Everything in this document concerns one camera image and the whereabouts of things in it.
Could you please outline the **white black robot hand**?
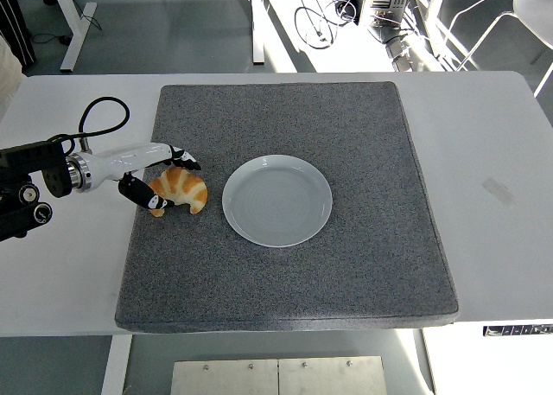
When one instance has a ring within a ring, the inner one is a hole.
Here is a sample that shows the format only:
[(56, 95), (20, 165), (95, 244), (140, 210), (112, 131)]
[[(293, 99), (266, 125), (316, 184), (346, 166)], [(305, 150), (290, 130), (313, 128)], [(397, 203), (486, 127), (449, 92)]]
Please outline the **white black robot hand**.
[(101, 154), (81, 152), (82, 185), (86, 192), (98, 188), (104, 181), (118, 182), (119, 193), (140, 207), (157, 210), (173, 207), (172, 200), (156, 194), (133, 174), (141, 169), (164, 163), (188, 170), (200, 170), (198, 162), (185, 150), (165, 143), (140, 143)]

